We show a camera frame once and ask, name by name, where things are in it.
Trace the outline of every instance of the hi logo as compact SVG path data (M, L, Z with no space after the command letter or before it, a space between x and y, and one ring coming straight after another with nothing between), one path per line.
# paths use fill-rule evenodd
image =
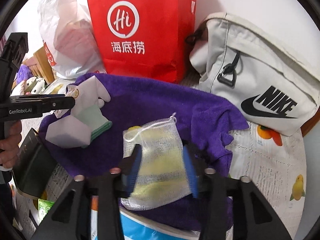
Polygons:
M107 22L111 32L118 38L130 38L139 27L139 13L136 7L128 1L113 4L107 15Z
M54 67L57 63L54 61L53 55L50 52L50 50L49 50L49 48L47 46L47 43L43 42L43 46L44 46L45 53L47 54L47 58L48 58L50 66Z
M273 111L265 112L256 109L253 106L253 102L257 102L262 106ZM249 115L261 116L261 117L274 117L274 118L295 118L287 116L293 107L297 105L297 102L289 98L285 93L281 92L279 89L276 89L274 86L268 88L262 96L257 95L252 98L248 98L241 103L242 110Z

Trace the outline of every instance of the black plastic buckle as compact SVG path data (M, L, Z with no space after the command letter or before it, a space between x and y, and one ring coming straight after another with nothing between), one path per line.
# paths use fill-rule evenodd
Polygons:
M196 41L202 37L203 30L197 29L193 34L186 37L185 43L194 46Z
M236 73L236 66L238 64L240 58L240 52L237 51L236 56L233 60L232 63L229 63L223 67L222 73L220 73L217 77L217 80L222 83L227 85L228 87L234 87L236 84L236 78L237 78L237 73ZM223 77L223 75L226 74L231 74L232 73L232 80L226 79Z

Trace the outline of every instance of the human hand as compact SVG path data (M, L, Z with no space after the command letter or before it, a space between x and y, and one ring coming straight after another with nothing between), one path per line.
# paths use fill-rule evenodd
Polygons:
M6 169L12 168L18 159L18 144L22 140L21 132L22 124L19 120L11 126L10 136L7 139L0 140L0 149L4 150L0 153L0 164L3 164Z

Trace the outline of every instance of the purple towel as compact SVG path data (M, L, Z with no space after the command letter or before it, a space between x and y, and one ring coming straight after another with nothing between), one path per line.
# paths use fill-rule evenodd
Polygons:
M76 80L80 84L93 74ZM169 118L176 112L177 129L183 140L192 141L208 156L204 159L222 176L227 176L232 152L225 149L233 137L230 130L248 128L240 111L228 100L203 91L145 78L95 74L108 90L111 101L101 109L113 126L86 149L61 149L45 141L54 115L43 119L39 135L52 156L71 174L100 175L116 167L123 157L123 131L135 125ZM228 198L228 224L231 227L231 200ZM207 214L207 199L186 196L152 210L136 212L151 220L185 230L201 230Z
M33 77L30 68L26 65L21 65L17 73L17 84L20 84L23 80L28 80Z

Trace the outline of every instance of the white nike bag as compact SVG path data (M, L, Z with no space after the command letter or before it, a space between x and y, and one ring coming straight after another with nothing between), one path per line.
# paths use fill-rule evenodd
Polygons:
M199 88L228 99L246 119L289 136L318 110L320 69L254 24L214 13L194 37Z

